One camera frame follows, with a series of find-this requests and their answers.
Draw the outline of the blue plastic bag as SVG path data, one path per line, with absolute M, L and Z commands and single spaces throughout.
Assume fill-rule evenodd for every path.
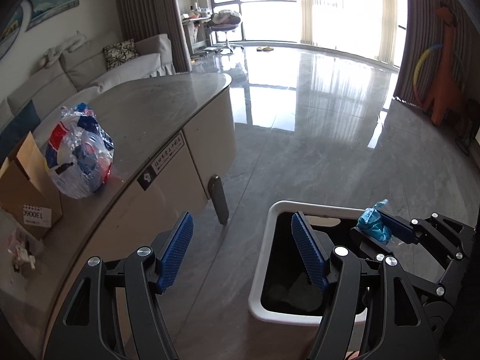
M 386 245 L 391 240 L 391 230 L 383 223 L 379 210 L 388 204 L 384 199 L 367 207 L 357 220 L 357 228 L 377 242 Z

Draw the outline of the white trash bin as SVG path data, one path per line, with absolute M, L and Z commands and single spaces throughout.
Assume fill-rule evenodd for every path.
M 297 211 L 329 234 L 356 225 L 363 211 L 287 200 L 268 210 L 248 300 L 250 313 L 267 323 L 316 327 L 321 320 L 320 294 L 309 282 L 291 233 L 291 217 Z

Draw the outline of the small white torn wrapper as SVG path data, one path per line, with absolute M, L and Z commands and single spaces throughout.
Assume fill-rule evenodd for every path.
M 37 260 L 30 251 L 30 242 L 25 232 L 16 228 L 7 241 L 7 251 L 11 255 L 13 271 L 21 273 L 24 268 L 36 270 Z

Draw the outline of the orange giraffe toy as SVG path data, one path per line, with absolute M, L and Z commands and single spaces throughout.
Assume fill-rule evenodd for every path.
M 427 113 L 431 110 L 431 123 L 439 127 L 447 111 L 462 110 L 465 96 L 456 84 L 452 69 L 456 16 L 446 5 L 437 8 L 434 13 L 442 20 L 442 53 L 437 72 L 422 104 L 422 111 Z

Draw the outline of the brown cardboard box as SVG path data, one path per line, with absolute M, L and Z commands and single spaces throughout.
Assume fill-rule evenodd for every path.
M 26 135 L 1 165 L 1 208 L 41 240 L 62 218 L 60 193 L 33 135 Z

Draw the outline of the colourful plastic bag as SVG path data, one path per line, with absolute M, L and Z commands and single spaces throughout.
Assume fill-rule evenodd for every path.
M 89 197 L 108 181 L 114 151 L 114 141 L 89 105 L 64 107 L 47 141 L 46 171 L 61 194 Z

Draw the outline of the teal cushion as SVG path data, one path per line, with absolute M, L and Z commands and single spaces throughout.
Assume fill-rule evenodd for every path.
M 5 158 L 15 149 L 17 144 L 22 141 L 28 133 L 33 132 L 40 123 L 41 119 L 37 114 L 32 100 L 30 100 L 4 130 L 1 131 L 1 163 L 3 163 Z

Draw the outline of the table cabinet base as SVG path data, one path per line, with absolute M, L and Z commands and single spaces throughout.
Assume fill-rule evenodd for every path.
M 41 345 L 87 258 L 120 258 L 182 211 L 207 205 L 210 179 L 224 176 L 237 152 L 230 84 L 218 73 L 163 76 L 118 85 L 91 102 L 115 144 L 112 174 L 89 197 L 64 197 L 63 218 L 43 241 L 42 276 L 32 287 L 48 304 Z

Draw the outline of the right grey curtain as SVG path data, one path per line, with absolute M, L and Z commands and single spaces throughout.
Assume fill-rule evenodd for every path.
M 417 81 L 419 97 L 413 91 L 416 64 L 424 51 L 443 42 L 443 22 L 434 10 L 448 6 L 456 16 L 453 74 L 461 89 L 466 86 L 470 69 L 473 24 L 459 0 L 408 0 L 408 23 L 403 59 L 394 96 L 414 106 L 422 105 L 439 66 L 440 51 L 433 52 L 423 64 Z

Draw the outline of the grey fabric sofa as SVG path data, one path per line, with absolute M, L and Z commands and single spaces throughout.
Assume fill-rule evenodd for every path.
M 32 130 L 42 145 L 59 117 L 61 107 L 88 103 L 100 94 L 131 80 L 173 75 L 172 45 L 166 34 L 135 42 L 138 56 L 109 68 L 106 47 L 120 42 L 115 32 L 86 41 L 74 51 L 66 49 L 50 67 L 42 67 L 1 100 L 1 138 L 20 122 L 27 107 L 40 123 Z

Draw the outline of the office chair with clothes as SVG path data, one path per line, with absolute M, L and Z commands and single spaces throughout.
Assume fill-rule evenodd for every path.
M 236 30 L 242 22 L 242 17 L 239 12 L 235 10 L 220 10 L 213 13 L 210 20 L 206 23 L 207 28 L 212 33 L 224 33 L 225 42 L 223 46 L 217 46 L 214 49 L 216 54 L 220 54 L 223 50 L 227 50 L 230 54 L 239 48 L 244 50 L 244 46 L 231 44 L 228 38 L 228 33 Z

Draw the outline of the desk by window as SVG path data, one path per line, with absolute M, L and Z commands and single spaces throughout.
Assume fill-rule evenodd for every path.
M 190 0 L 190 10 L 181 16 L 181 22 L 185 33 L 185 40 L 190 57 L 211 45 L 211 37 L 206 27 L 212 11 L 208 7 L 201 7 L 199 0 Z

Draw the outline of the floral cushion right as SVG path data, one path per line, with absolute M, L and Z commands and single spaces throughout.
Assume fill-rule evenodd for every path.
M 105 46 L 103 55 L 106 59 L 106 69 L 108 71 L 117 68 L 120 65 L 135 59 L 139 56 L 137 47 L 133 39 Z

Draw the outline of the wall picture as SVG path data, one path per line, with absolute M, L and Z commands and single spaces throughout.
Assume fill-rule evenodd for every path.
M 80 0 L 27 0 L 32 8 L 27 30 L 38 24 L 79 6 Z
M 16 41 L 16 38 L 19 34 L 21 24 L 23 22 L 24 12 L 22 7 L 18 7 L 14 15 L 10 18 L 7 23 L 7 27 L 4 28 L 1 33 L 0 41 L 0 59 L 8 52 L 11 46 Z

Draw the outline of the right wall picture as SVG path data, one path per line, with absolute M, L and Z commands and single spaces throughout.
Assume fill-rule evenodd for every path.
M 80 0 L 27 0 L 32 8 L 27 30 L 38 24 L 79 6 Z

